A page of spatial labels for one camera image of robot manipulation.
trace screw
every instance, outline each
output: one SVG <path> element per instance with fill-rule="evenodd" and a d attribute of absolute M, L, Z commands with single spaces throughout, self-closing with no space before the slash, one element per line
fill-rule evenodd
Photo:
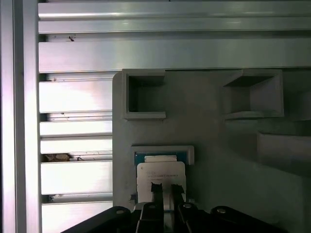
<path fill-rule="evenodd" d="M 187 208 L 187 209 L 189 209 L 189 208 L 192 207 L 192 205 L 191 205 L 190 203 L 185 203 L 185 204 L 184 204 L 184 207 Z"/>
<path fill-rule="evenodd" d="M 217 209 L 217 212 L 218 212 L 219 214 L 225 214 L 225 209 Z"/>

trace metal surface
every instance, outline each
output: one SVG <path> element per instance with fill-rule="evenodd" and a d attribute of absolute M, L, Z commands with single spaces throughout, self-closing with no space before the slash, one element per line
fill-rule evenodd
<path fill-rule="evenodd" d="M 117 72 L 96 72 L 96 73 L 54 73 L 47 74 L 47 81 L 90 81 L 90 80 L 103 80 L 112 79 Z"/>
<path fill-rule="evenodd" d="M 1 226 L 26 228 L 24 151 L 23 19 L 21 0 L 0 2 Z"/>
<path fill-rule="evenodd" d="M 308 2 L 40 3 L 39 33 L 309 30 Z"/>
<path fill-rule="evenodd" d="M 112 193 L 82 193 L 82 194 L 56 194 L 49 195 L 47 203 L 73 203 L 88 201 L 112 201 Z"/>
<path fill-rule="evenodd" d="M 41 193 L 73 194 L 112 192 L 112 162 L 41 164 Z"/>
<path fill-rule="evenodd" d="M 41 34 L 165 31 L 286 31 L 310 30 L 311 17 L 217 17 L 40 21 Z"/>
<path fill-rule="evenodd" d="M 48 113 L 47 121 L 88 121 L 88 120 L 111 120 L 111 111 L 96 112 L 66 112 L 66 113 Z"/>
<path fill-rule="evenodd" d="M 38 2 L 23 0 L 27 233 L 40 233 L 41 179 L 38 88 Z"/>
<path fill-rule="evenodd" d="M 42 232 L 62 232 L 112 207 L 112 202 L 42 205 Z"/>
<path fill-rule="evenodd" d="M 142 38 L 92 43 L 43 42 L 39 43 L 39 71 L 49 73 L 123 68 L 305 67 L 311 65 L 310 49 L 311 39 L 308 38 Z"/>
<path fill-rule="evenodd" d="M 112 121 L 41 122 L 41 137 L 112 135 Z"/>
<path fill-rule="evenodd" d="M 39 18 L 142 18 L 142 17 L 286 17 L 311 16 L 307 1 L 212 2 L 79 2 L 40 3 Z"/>
<path fill-rule="evenodd" d="M 40 82 L 39 88 L 40 113 L 112 109 L 112 80 Z"/>
<path fill-rule="evenodd" d="M 41 153 L 112 151 L 111 136 L 58 137 L 41 139 Z"/>

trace gray fixture block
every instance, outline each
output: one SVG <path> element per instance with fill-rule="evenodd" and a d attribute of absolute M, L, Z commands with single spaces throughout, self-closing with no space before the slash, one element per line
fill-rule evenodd
<path fill-rule="evenodd" d="M 225 119 L 284 116 L 281 70 L 239 70 L 222 91 Z"/>
<path fill-rule="evenodd" d="M 193 145 L 195 164 L 186 166 L 187 192 L 199 208 L 210 211 L 217 205 L 227 205 L 268 223 L 278 222 L 288 232 L 303 232 L 305 177 L 250 161 L 257 156 L 256 131 L 250 130 L 255 137 L 245 137 L 246 141 L 235 138 L 238 133 L 248 133 L 245 132 L 248 123 L 257 120 L 241 120 L 238 124 L 239 120 L 223 119 L 220 90 L 224 80 L 236 73 L 236 70 L 166 71 L 157 96 L 159 102 L 165 103 L 168 117 L 144 121 L 122 118 L 122 72 L 114 76 L 114 205 L 134 207 L 131 195 L 136 193 L 136 166 L 132 146 Z M 226 124 L 236 127 L 229 129 Z M 248 153 L 250 159 L 241 158 L 231 142 L 239 149 L 252 150 Z"/>
<path fill-rule="evenodd" d="M 259 133 L 257 150 L 261 164 L 311 177 L 311 137 Z"/>
<path fill-rule="evenodd" d="M 158 89 L 164 84 L 164 70 L 122 71 L 122 116 L 126 120 L 165 119 Z"/>

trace aluminum profile frame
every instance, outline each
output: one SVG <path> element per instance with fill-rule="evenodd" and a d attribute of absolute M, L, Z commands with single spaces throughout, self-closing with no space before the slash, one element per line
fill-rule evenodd
<path fill-rule="evenodd" d="M 0 2 L 1 221 L 3 232 L 26 228 L 22 0 Z"/>

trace gray panel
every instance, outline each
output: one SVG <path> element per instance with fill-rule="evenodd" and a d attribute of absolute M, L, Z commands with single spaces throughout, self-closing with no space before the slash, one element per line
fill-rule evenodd
<path fill-rule="evenodd" d="M 307 38 L 162 38 L 112 39 L 92 43 L 42 42 L 39 43 L 39 71 L 49 73 L 124 68 L 305 67 L 311 65 L 311 54 L 308 52 L 310 49 L 311 39 Z"/>
<path fill-rule="evenodd" d="M 311 177 L 311 137 L 277 134 L 258 135 L 258 156 L 264 165 Z"/>
<path fill-rule="evenodd" d="M 41 154 L 111 150 L 111 136 L 58 137 L 41 139 Z"/>
<path fill-rule="evenodd" d="M 40 21 L 40 34 L 165 31 L 309 30 L 311 17 L 168 18 Z"/>
<path fill-rule="evenodd" d="M 111 193 L 112 162 L 64 162 L 41 164 L 41 193 Z"/>
<path fill-rule="evenodd" d="M 111 207 L 112 202 L 42 205 L 42 232 L 62 232 Z"/>
<path fill-rule="evenodd" d="M 112 121 L 41 122 L 41 137 L 112 135 Z"/>
<path fill-rule="evenodd" d="M 165 102 L 167 118 L 140 122 L 122 120 L 121 72 L 114 77 L 115 205 L 131 208 L 128 199 L 136 191 L 136 170 L 129 150 L 132 145 L 193 145 L 195 163 L 186 170 L 187 190 L 199 208 L 210 211 L 217 205 L 227 205 L 266 222 L 278 222 L 289 232 L 303 232 L 302 178 L 255 160 L 256 134 L 251 138 L 243 128 L 252 121 L 240 122 L 236 132 L 223 121 L 221 79 L 233 74 L 234 71 L 166 72 L 159 101 Z M 240 133 L 244 140 L 236 140 Z M 248 157 L 235 152 L 230 141 L 245 150 Z"/>
<path fill-rule="evenodd" d="M 111 80 L 40 82 L 39 88 L 41 113 L 112 109 Z"/>
<path fill-rule="evenodd" d="M 307 1 L 75 2 L 40 3 L 39 18 L 286 17 L 310 16 Z"/>

